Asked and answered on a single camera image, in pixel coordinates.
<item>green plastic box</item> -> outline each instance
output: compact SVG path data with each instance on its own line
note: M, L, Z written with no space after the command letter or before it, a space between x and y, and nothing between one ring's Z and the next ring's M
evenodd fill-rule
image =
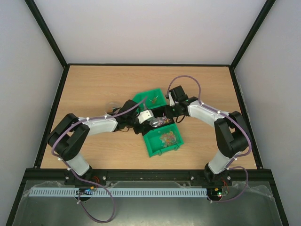
M162 134L168 133L170 131L174 133L177 143L169 147L164 147L162 141L160 140L160 137ZM146 148L150 157L157 154L161 155L162 153L171 150L177 150L181 145L184 144L180 132L175 124L170 124L158 129L151 130L143 136L143 139L145 141Z
M161 106L164 106L167 104L166 100L164 98L164 95L162 94L161 89L153 89L153 90L146 91L143 93L138 93L133 98L133 100L138 103L138 102L142 101L145 97L147 97L145 104L148 109L161 107ZM140 104L140 108L142 110L144 109L143 104Z

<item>black metal frame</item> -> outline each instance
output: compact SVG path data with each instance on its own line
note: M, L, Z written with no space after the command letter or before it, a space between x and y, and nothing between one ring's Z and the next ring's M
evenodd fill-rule
M238 65L240 59L242 58L244 52L248 48L249 44L251 43L253 37L257 33L259 27L261 26L262 22L264 21L265 17L267 16L268 12L270 11L271 7L273 6L276 0L266 0L262 10L260 11L259 15L257 16L250 32L248 33L246 39L244 40L242 46L240 47L237 55L235 56L231 65L174 65L174 64L67 64L65 61L59 47L57 46L50 30L48 29L39 9L37 8L34 0L25 0L26 4L28 5L30 11L32 12L33 16L35 17L37 23L39 24L41 30L43 31L45 37L47 38L50 46L52 47L54 53L56 54L58 60L60 61L62 67L64 68L63 74L61 77L61 81L59 83L59 87L57 89L55 100L53 102L51 112L47 121L47 125L43 134L43 138L41 141L40 148L38 150L37 158L34 163L34 168L26 169L23 180L20 184L19 190L16 195L15 202L13 204L11 213L9 215L7 226L11 226L13 224L16 211L21 200L25 184L28 180L47 180L47 181L62 181L65 180L66 170L64 169L40 169L40 165L44 156L45 148L46 148L46 138L47 135L50 133L52 124L54 122L55 114L58 108L58 104L62 95L62 91L64 88L64 84L68 75L68 71L71 65L103 65L103 66L224 66L228 67L231 78L233 81L233 85L235 88L235 92L238 98L238 103L241 109L241 113L247 123L249 131L251 133L251 137L253 140L253 155L256 162L257 169L249 169L249 181L268 181L273 193L273 196L276 200L278 212L280 214L280 218L282 220L283 225L288 225L288 221L279 197L279 193L277 191L277 187L275 184L275 180L273 178L272 172L269 169L263 169L263 165L259 156L258 148L254 139L254 135L252 132L252 128L250 125L250 121L247 115L246 107L244 100L241 95L241 90L238 85L238 81L235 75L235 68ZM190 181L192 186L203 186L205 188L211 188L212 186L208 185L205 181L204 177L204 170L109 170L109 169L95 169L94 170L97 174L104 175L110 181ZM246 178L245 172L243 170L232 170L229 172L231 175L232 181L243 181Z
M95 169L96 174L106 176L108 181L175 181L175 182L191 182L192 186L202 186L203 188L214 188L208 185L204 170L117 170L117 169ZM248 169L249 181L269 182L271 191L275 198L279 216L284 226L288 225L288 221L279 197L279 193L269 169ZM16 195L11 213L9 215L6 226L13 225L19 202L22 198L24 188L27 181L65 181L66 169L26 169L21 185ZM243 170L231 170L229 172L232 181L244 181L246 173Z

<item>small parts in box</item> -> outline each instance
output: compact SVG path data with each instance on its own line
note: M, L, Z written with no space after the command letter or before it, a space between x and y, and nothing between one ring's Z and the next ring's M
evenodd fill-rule
M162 141L162 145L164 147L169 147L169 146L177 144L177 139L176 139L175 134L173 133L173 131L162 134L160 136L160 140Z
M159 126L167 125L170 123L171 123L171 119L167 118L166 116L157 117L150 121L150 125L152 127L159 127Z

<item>white cable channel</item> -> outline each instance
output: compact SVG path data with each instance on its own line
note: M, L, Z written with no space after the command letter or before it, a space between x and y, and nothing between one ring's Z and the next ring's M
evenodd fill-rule
M183 198L206 198L205 188L109 188L113 197L183 197ZM77 197L79 188L64 187L34 187L30 197ZM82 194L82 197L109 197L105 190L98 188Z

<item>wire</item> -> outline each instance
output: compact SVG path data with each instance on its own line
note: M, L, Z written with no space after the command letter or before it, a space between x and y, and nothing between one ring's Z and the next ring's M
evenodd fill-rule
M226 186L228 193L230 193L227 182L223 178L221 180L222 180L222 182L224 182L224 186L222 186L222 189Z
M130 128L128 127L127 130L121 130L121 129L119 129L118 131L120 131L120 132L125 132L125 133L126 133L126 132L128 132L129 130L130 130Z
M233 198L231 198L231 199L227 199L227 200L213 201L213 200L211 200L211 199L209 198L209 196L208 196L207 198L208 198L208 200L209 200L210 202L221 203L221 202L229 202L229 201L233 201L233 200L237 199L238 197L240 197L240 196L245 192L246 188L248 187L248 182L249 182L248 171L247 171L244 167L242 167L242 166L235 166L235 167L230 168L229 170L234 170L234 169L237 169L237 168L241 168L241 169L243 169L243 170L246 172L246 184L245 184L243 190L242 190L237 196L235 196L235 197L233 197Z
M244 129L243 129L236 121L234 121L232 118L230 118L228 115L224 114L224 113L221 112L220 110L217 110L217 109L215 109L215 108L212 108L212 107L210 107L210 106L204 104L204 103L201 101L201 85L200 85L200 83L198 82L198 80L196 80L195 78L193 78L192 76L189 76L189 75L180 75L180 76L177 76L177 77L175 77L175 78L170 82L170 84L169 84L169 86L168 86L168 89L167 89L166 96L168 96L168 94L169 94L169 89L170 89L171 85L173 84L173 82L174 82L176 79L182 78L182 77L186 77L186 78L193 79L193 80L197 83L197 85L198 85L198 102L199 102L199 104L200 104L201 106L203 106L204 108L208 109L208 110L211 111L211 112L218 113L218 114L224 116L226 119L230 120L230 122L232 122L232 123L233 123L233 124L234 124L241 132L242 132L242 134L245 136L245 138L246 138L246 140L247 140L247 142L248 142L248 145L249 145L248 151L247 151L246 153L238 154L238 155L234 156L234 158L232 158L232 159L228 162L228 164L225 166L225 168L227 169L227 168L233 163L233 161L234 161L235 159L237 159L237 157L243 157L243 156L246 156L246 155L248 155L249 153L251 153L251 150L252 150L251 140L250 140L249 136L247 135L247 133L244 131Z
M134 110L134 109L135 109L136 107L138 107L140 104L144 103L144 102L146 101L146 98L147 98L147 97L145 97L142 101L140 101L139 103L137 103L135 106L131 107L130 109L128 109L128 110L126 110L126 111L124 111L124 112L122 112L122 113L118 113L118 114L116 114L116 115L106 115L106 116L98 116L98 117L93 117L93 118L86 118L86 119L82 119L82 120L77 121L76 123L72 124L68 129L66 129L66 130L59 136L59 138L55 141L55 143L53 144L53 146L52 146L52 148L51 148L51 154L52 154L53 156L56 156L56 157L60 158L60 159L62 160L62 162L65 163L65 165L70 169L70 171L72 172L72 174L73 174L78 180L80 180L80 181L82 181L82 182L85 182L85 183L93 184L93 185L96 185L96 186L98 186L98 187L103 188L103 189L108 193L108 195L111 197L112 203L113 203L113 211L112 211L112 214L111 214L111 216L110 216L110 218L109 218L108 220L102 221L102 220L98 220L98 219L94 218L93 216L91 216L91 215L88 213L88 211L86 210L86 208L84 207L84 205L81 203L81 201L80 201L80 199L79 199L79 197L80 197L80 195L79 195L79 197L78 197L78 203L82 206L82 208L84 209L84 211L85 211L85 213L88 215L88 217L89 217L90 219L92 219L93 221L97 222L97 223L108 223L108 222L110 222L110 221L113 220L114 215L115 215L115 210L116 210L116 204L115 204L115 200L114 200L112 194L110 193L110 191L109 191L105 186L103 186L103 185L101 185L101 184L99 184L99 183L93 182L93 181L89 181L89 180L85 180L85 179L80 178L80 177L77 175L77 173L71 168L71 166L70 166L64 159L62 159L60 155L58 155L58 154L55 153L55 148L56 148L57 144L61 141L61 139L62 139L69 131L71 131L74 127L76 127L77 125L79 125L79 124L81 124L81 123L83 123L83 122L86 122L86 121L93 121L93 120L98 120L98 119L108 119L108 120L109 120L110 118L115 118L115 117L121 116L121 115L123 115L123 114L126 114L126 113L130 112L131 110Z
M180 121L178 121L178 118L179 118L179 116L177 116L176 119L175 119L175 122L176 122L176 123L182 122L182 121L184 120L184 118L185 118L185 115L183 115L183 117L181 118Z

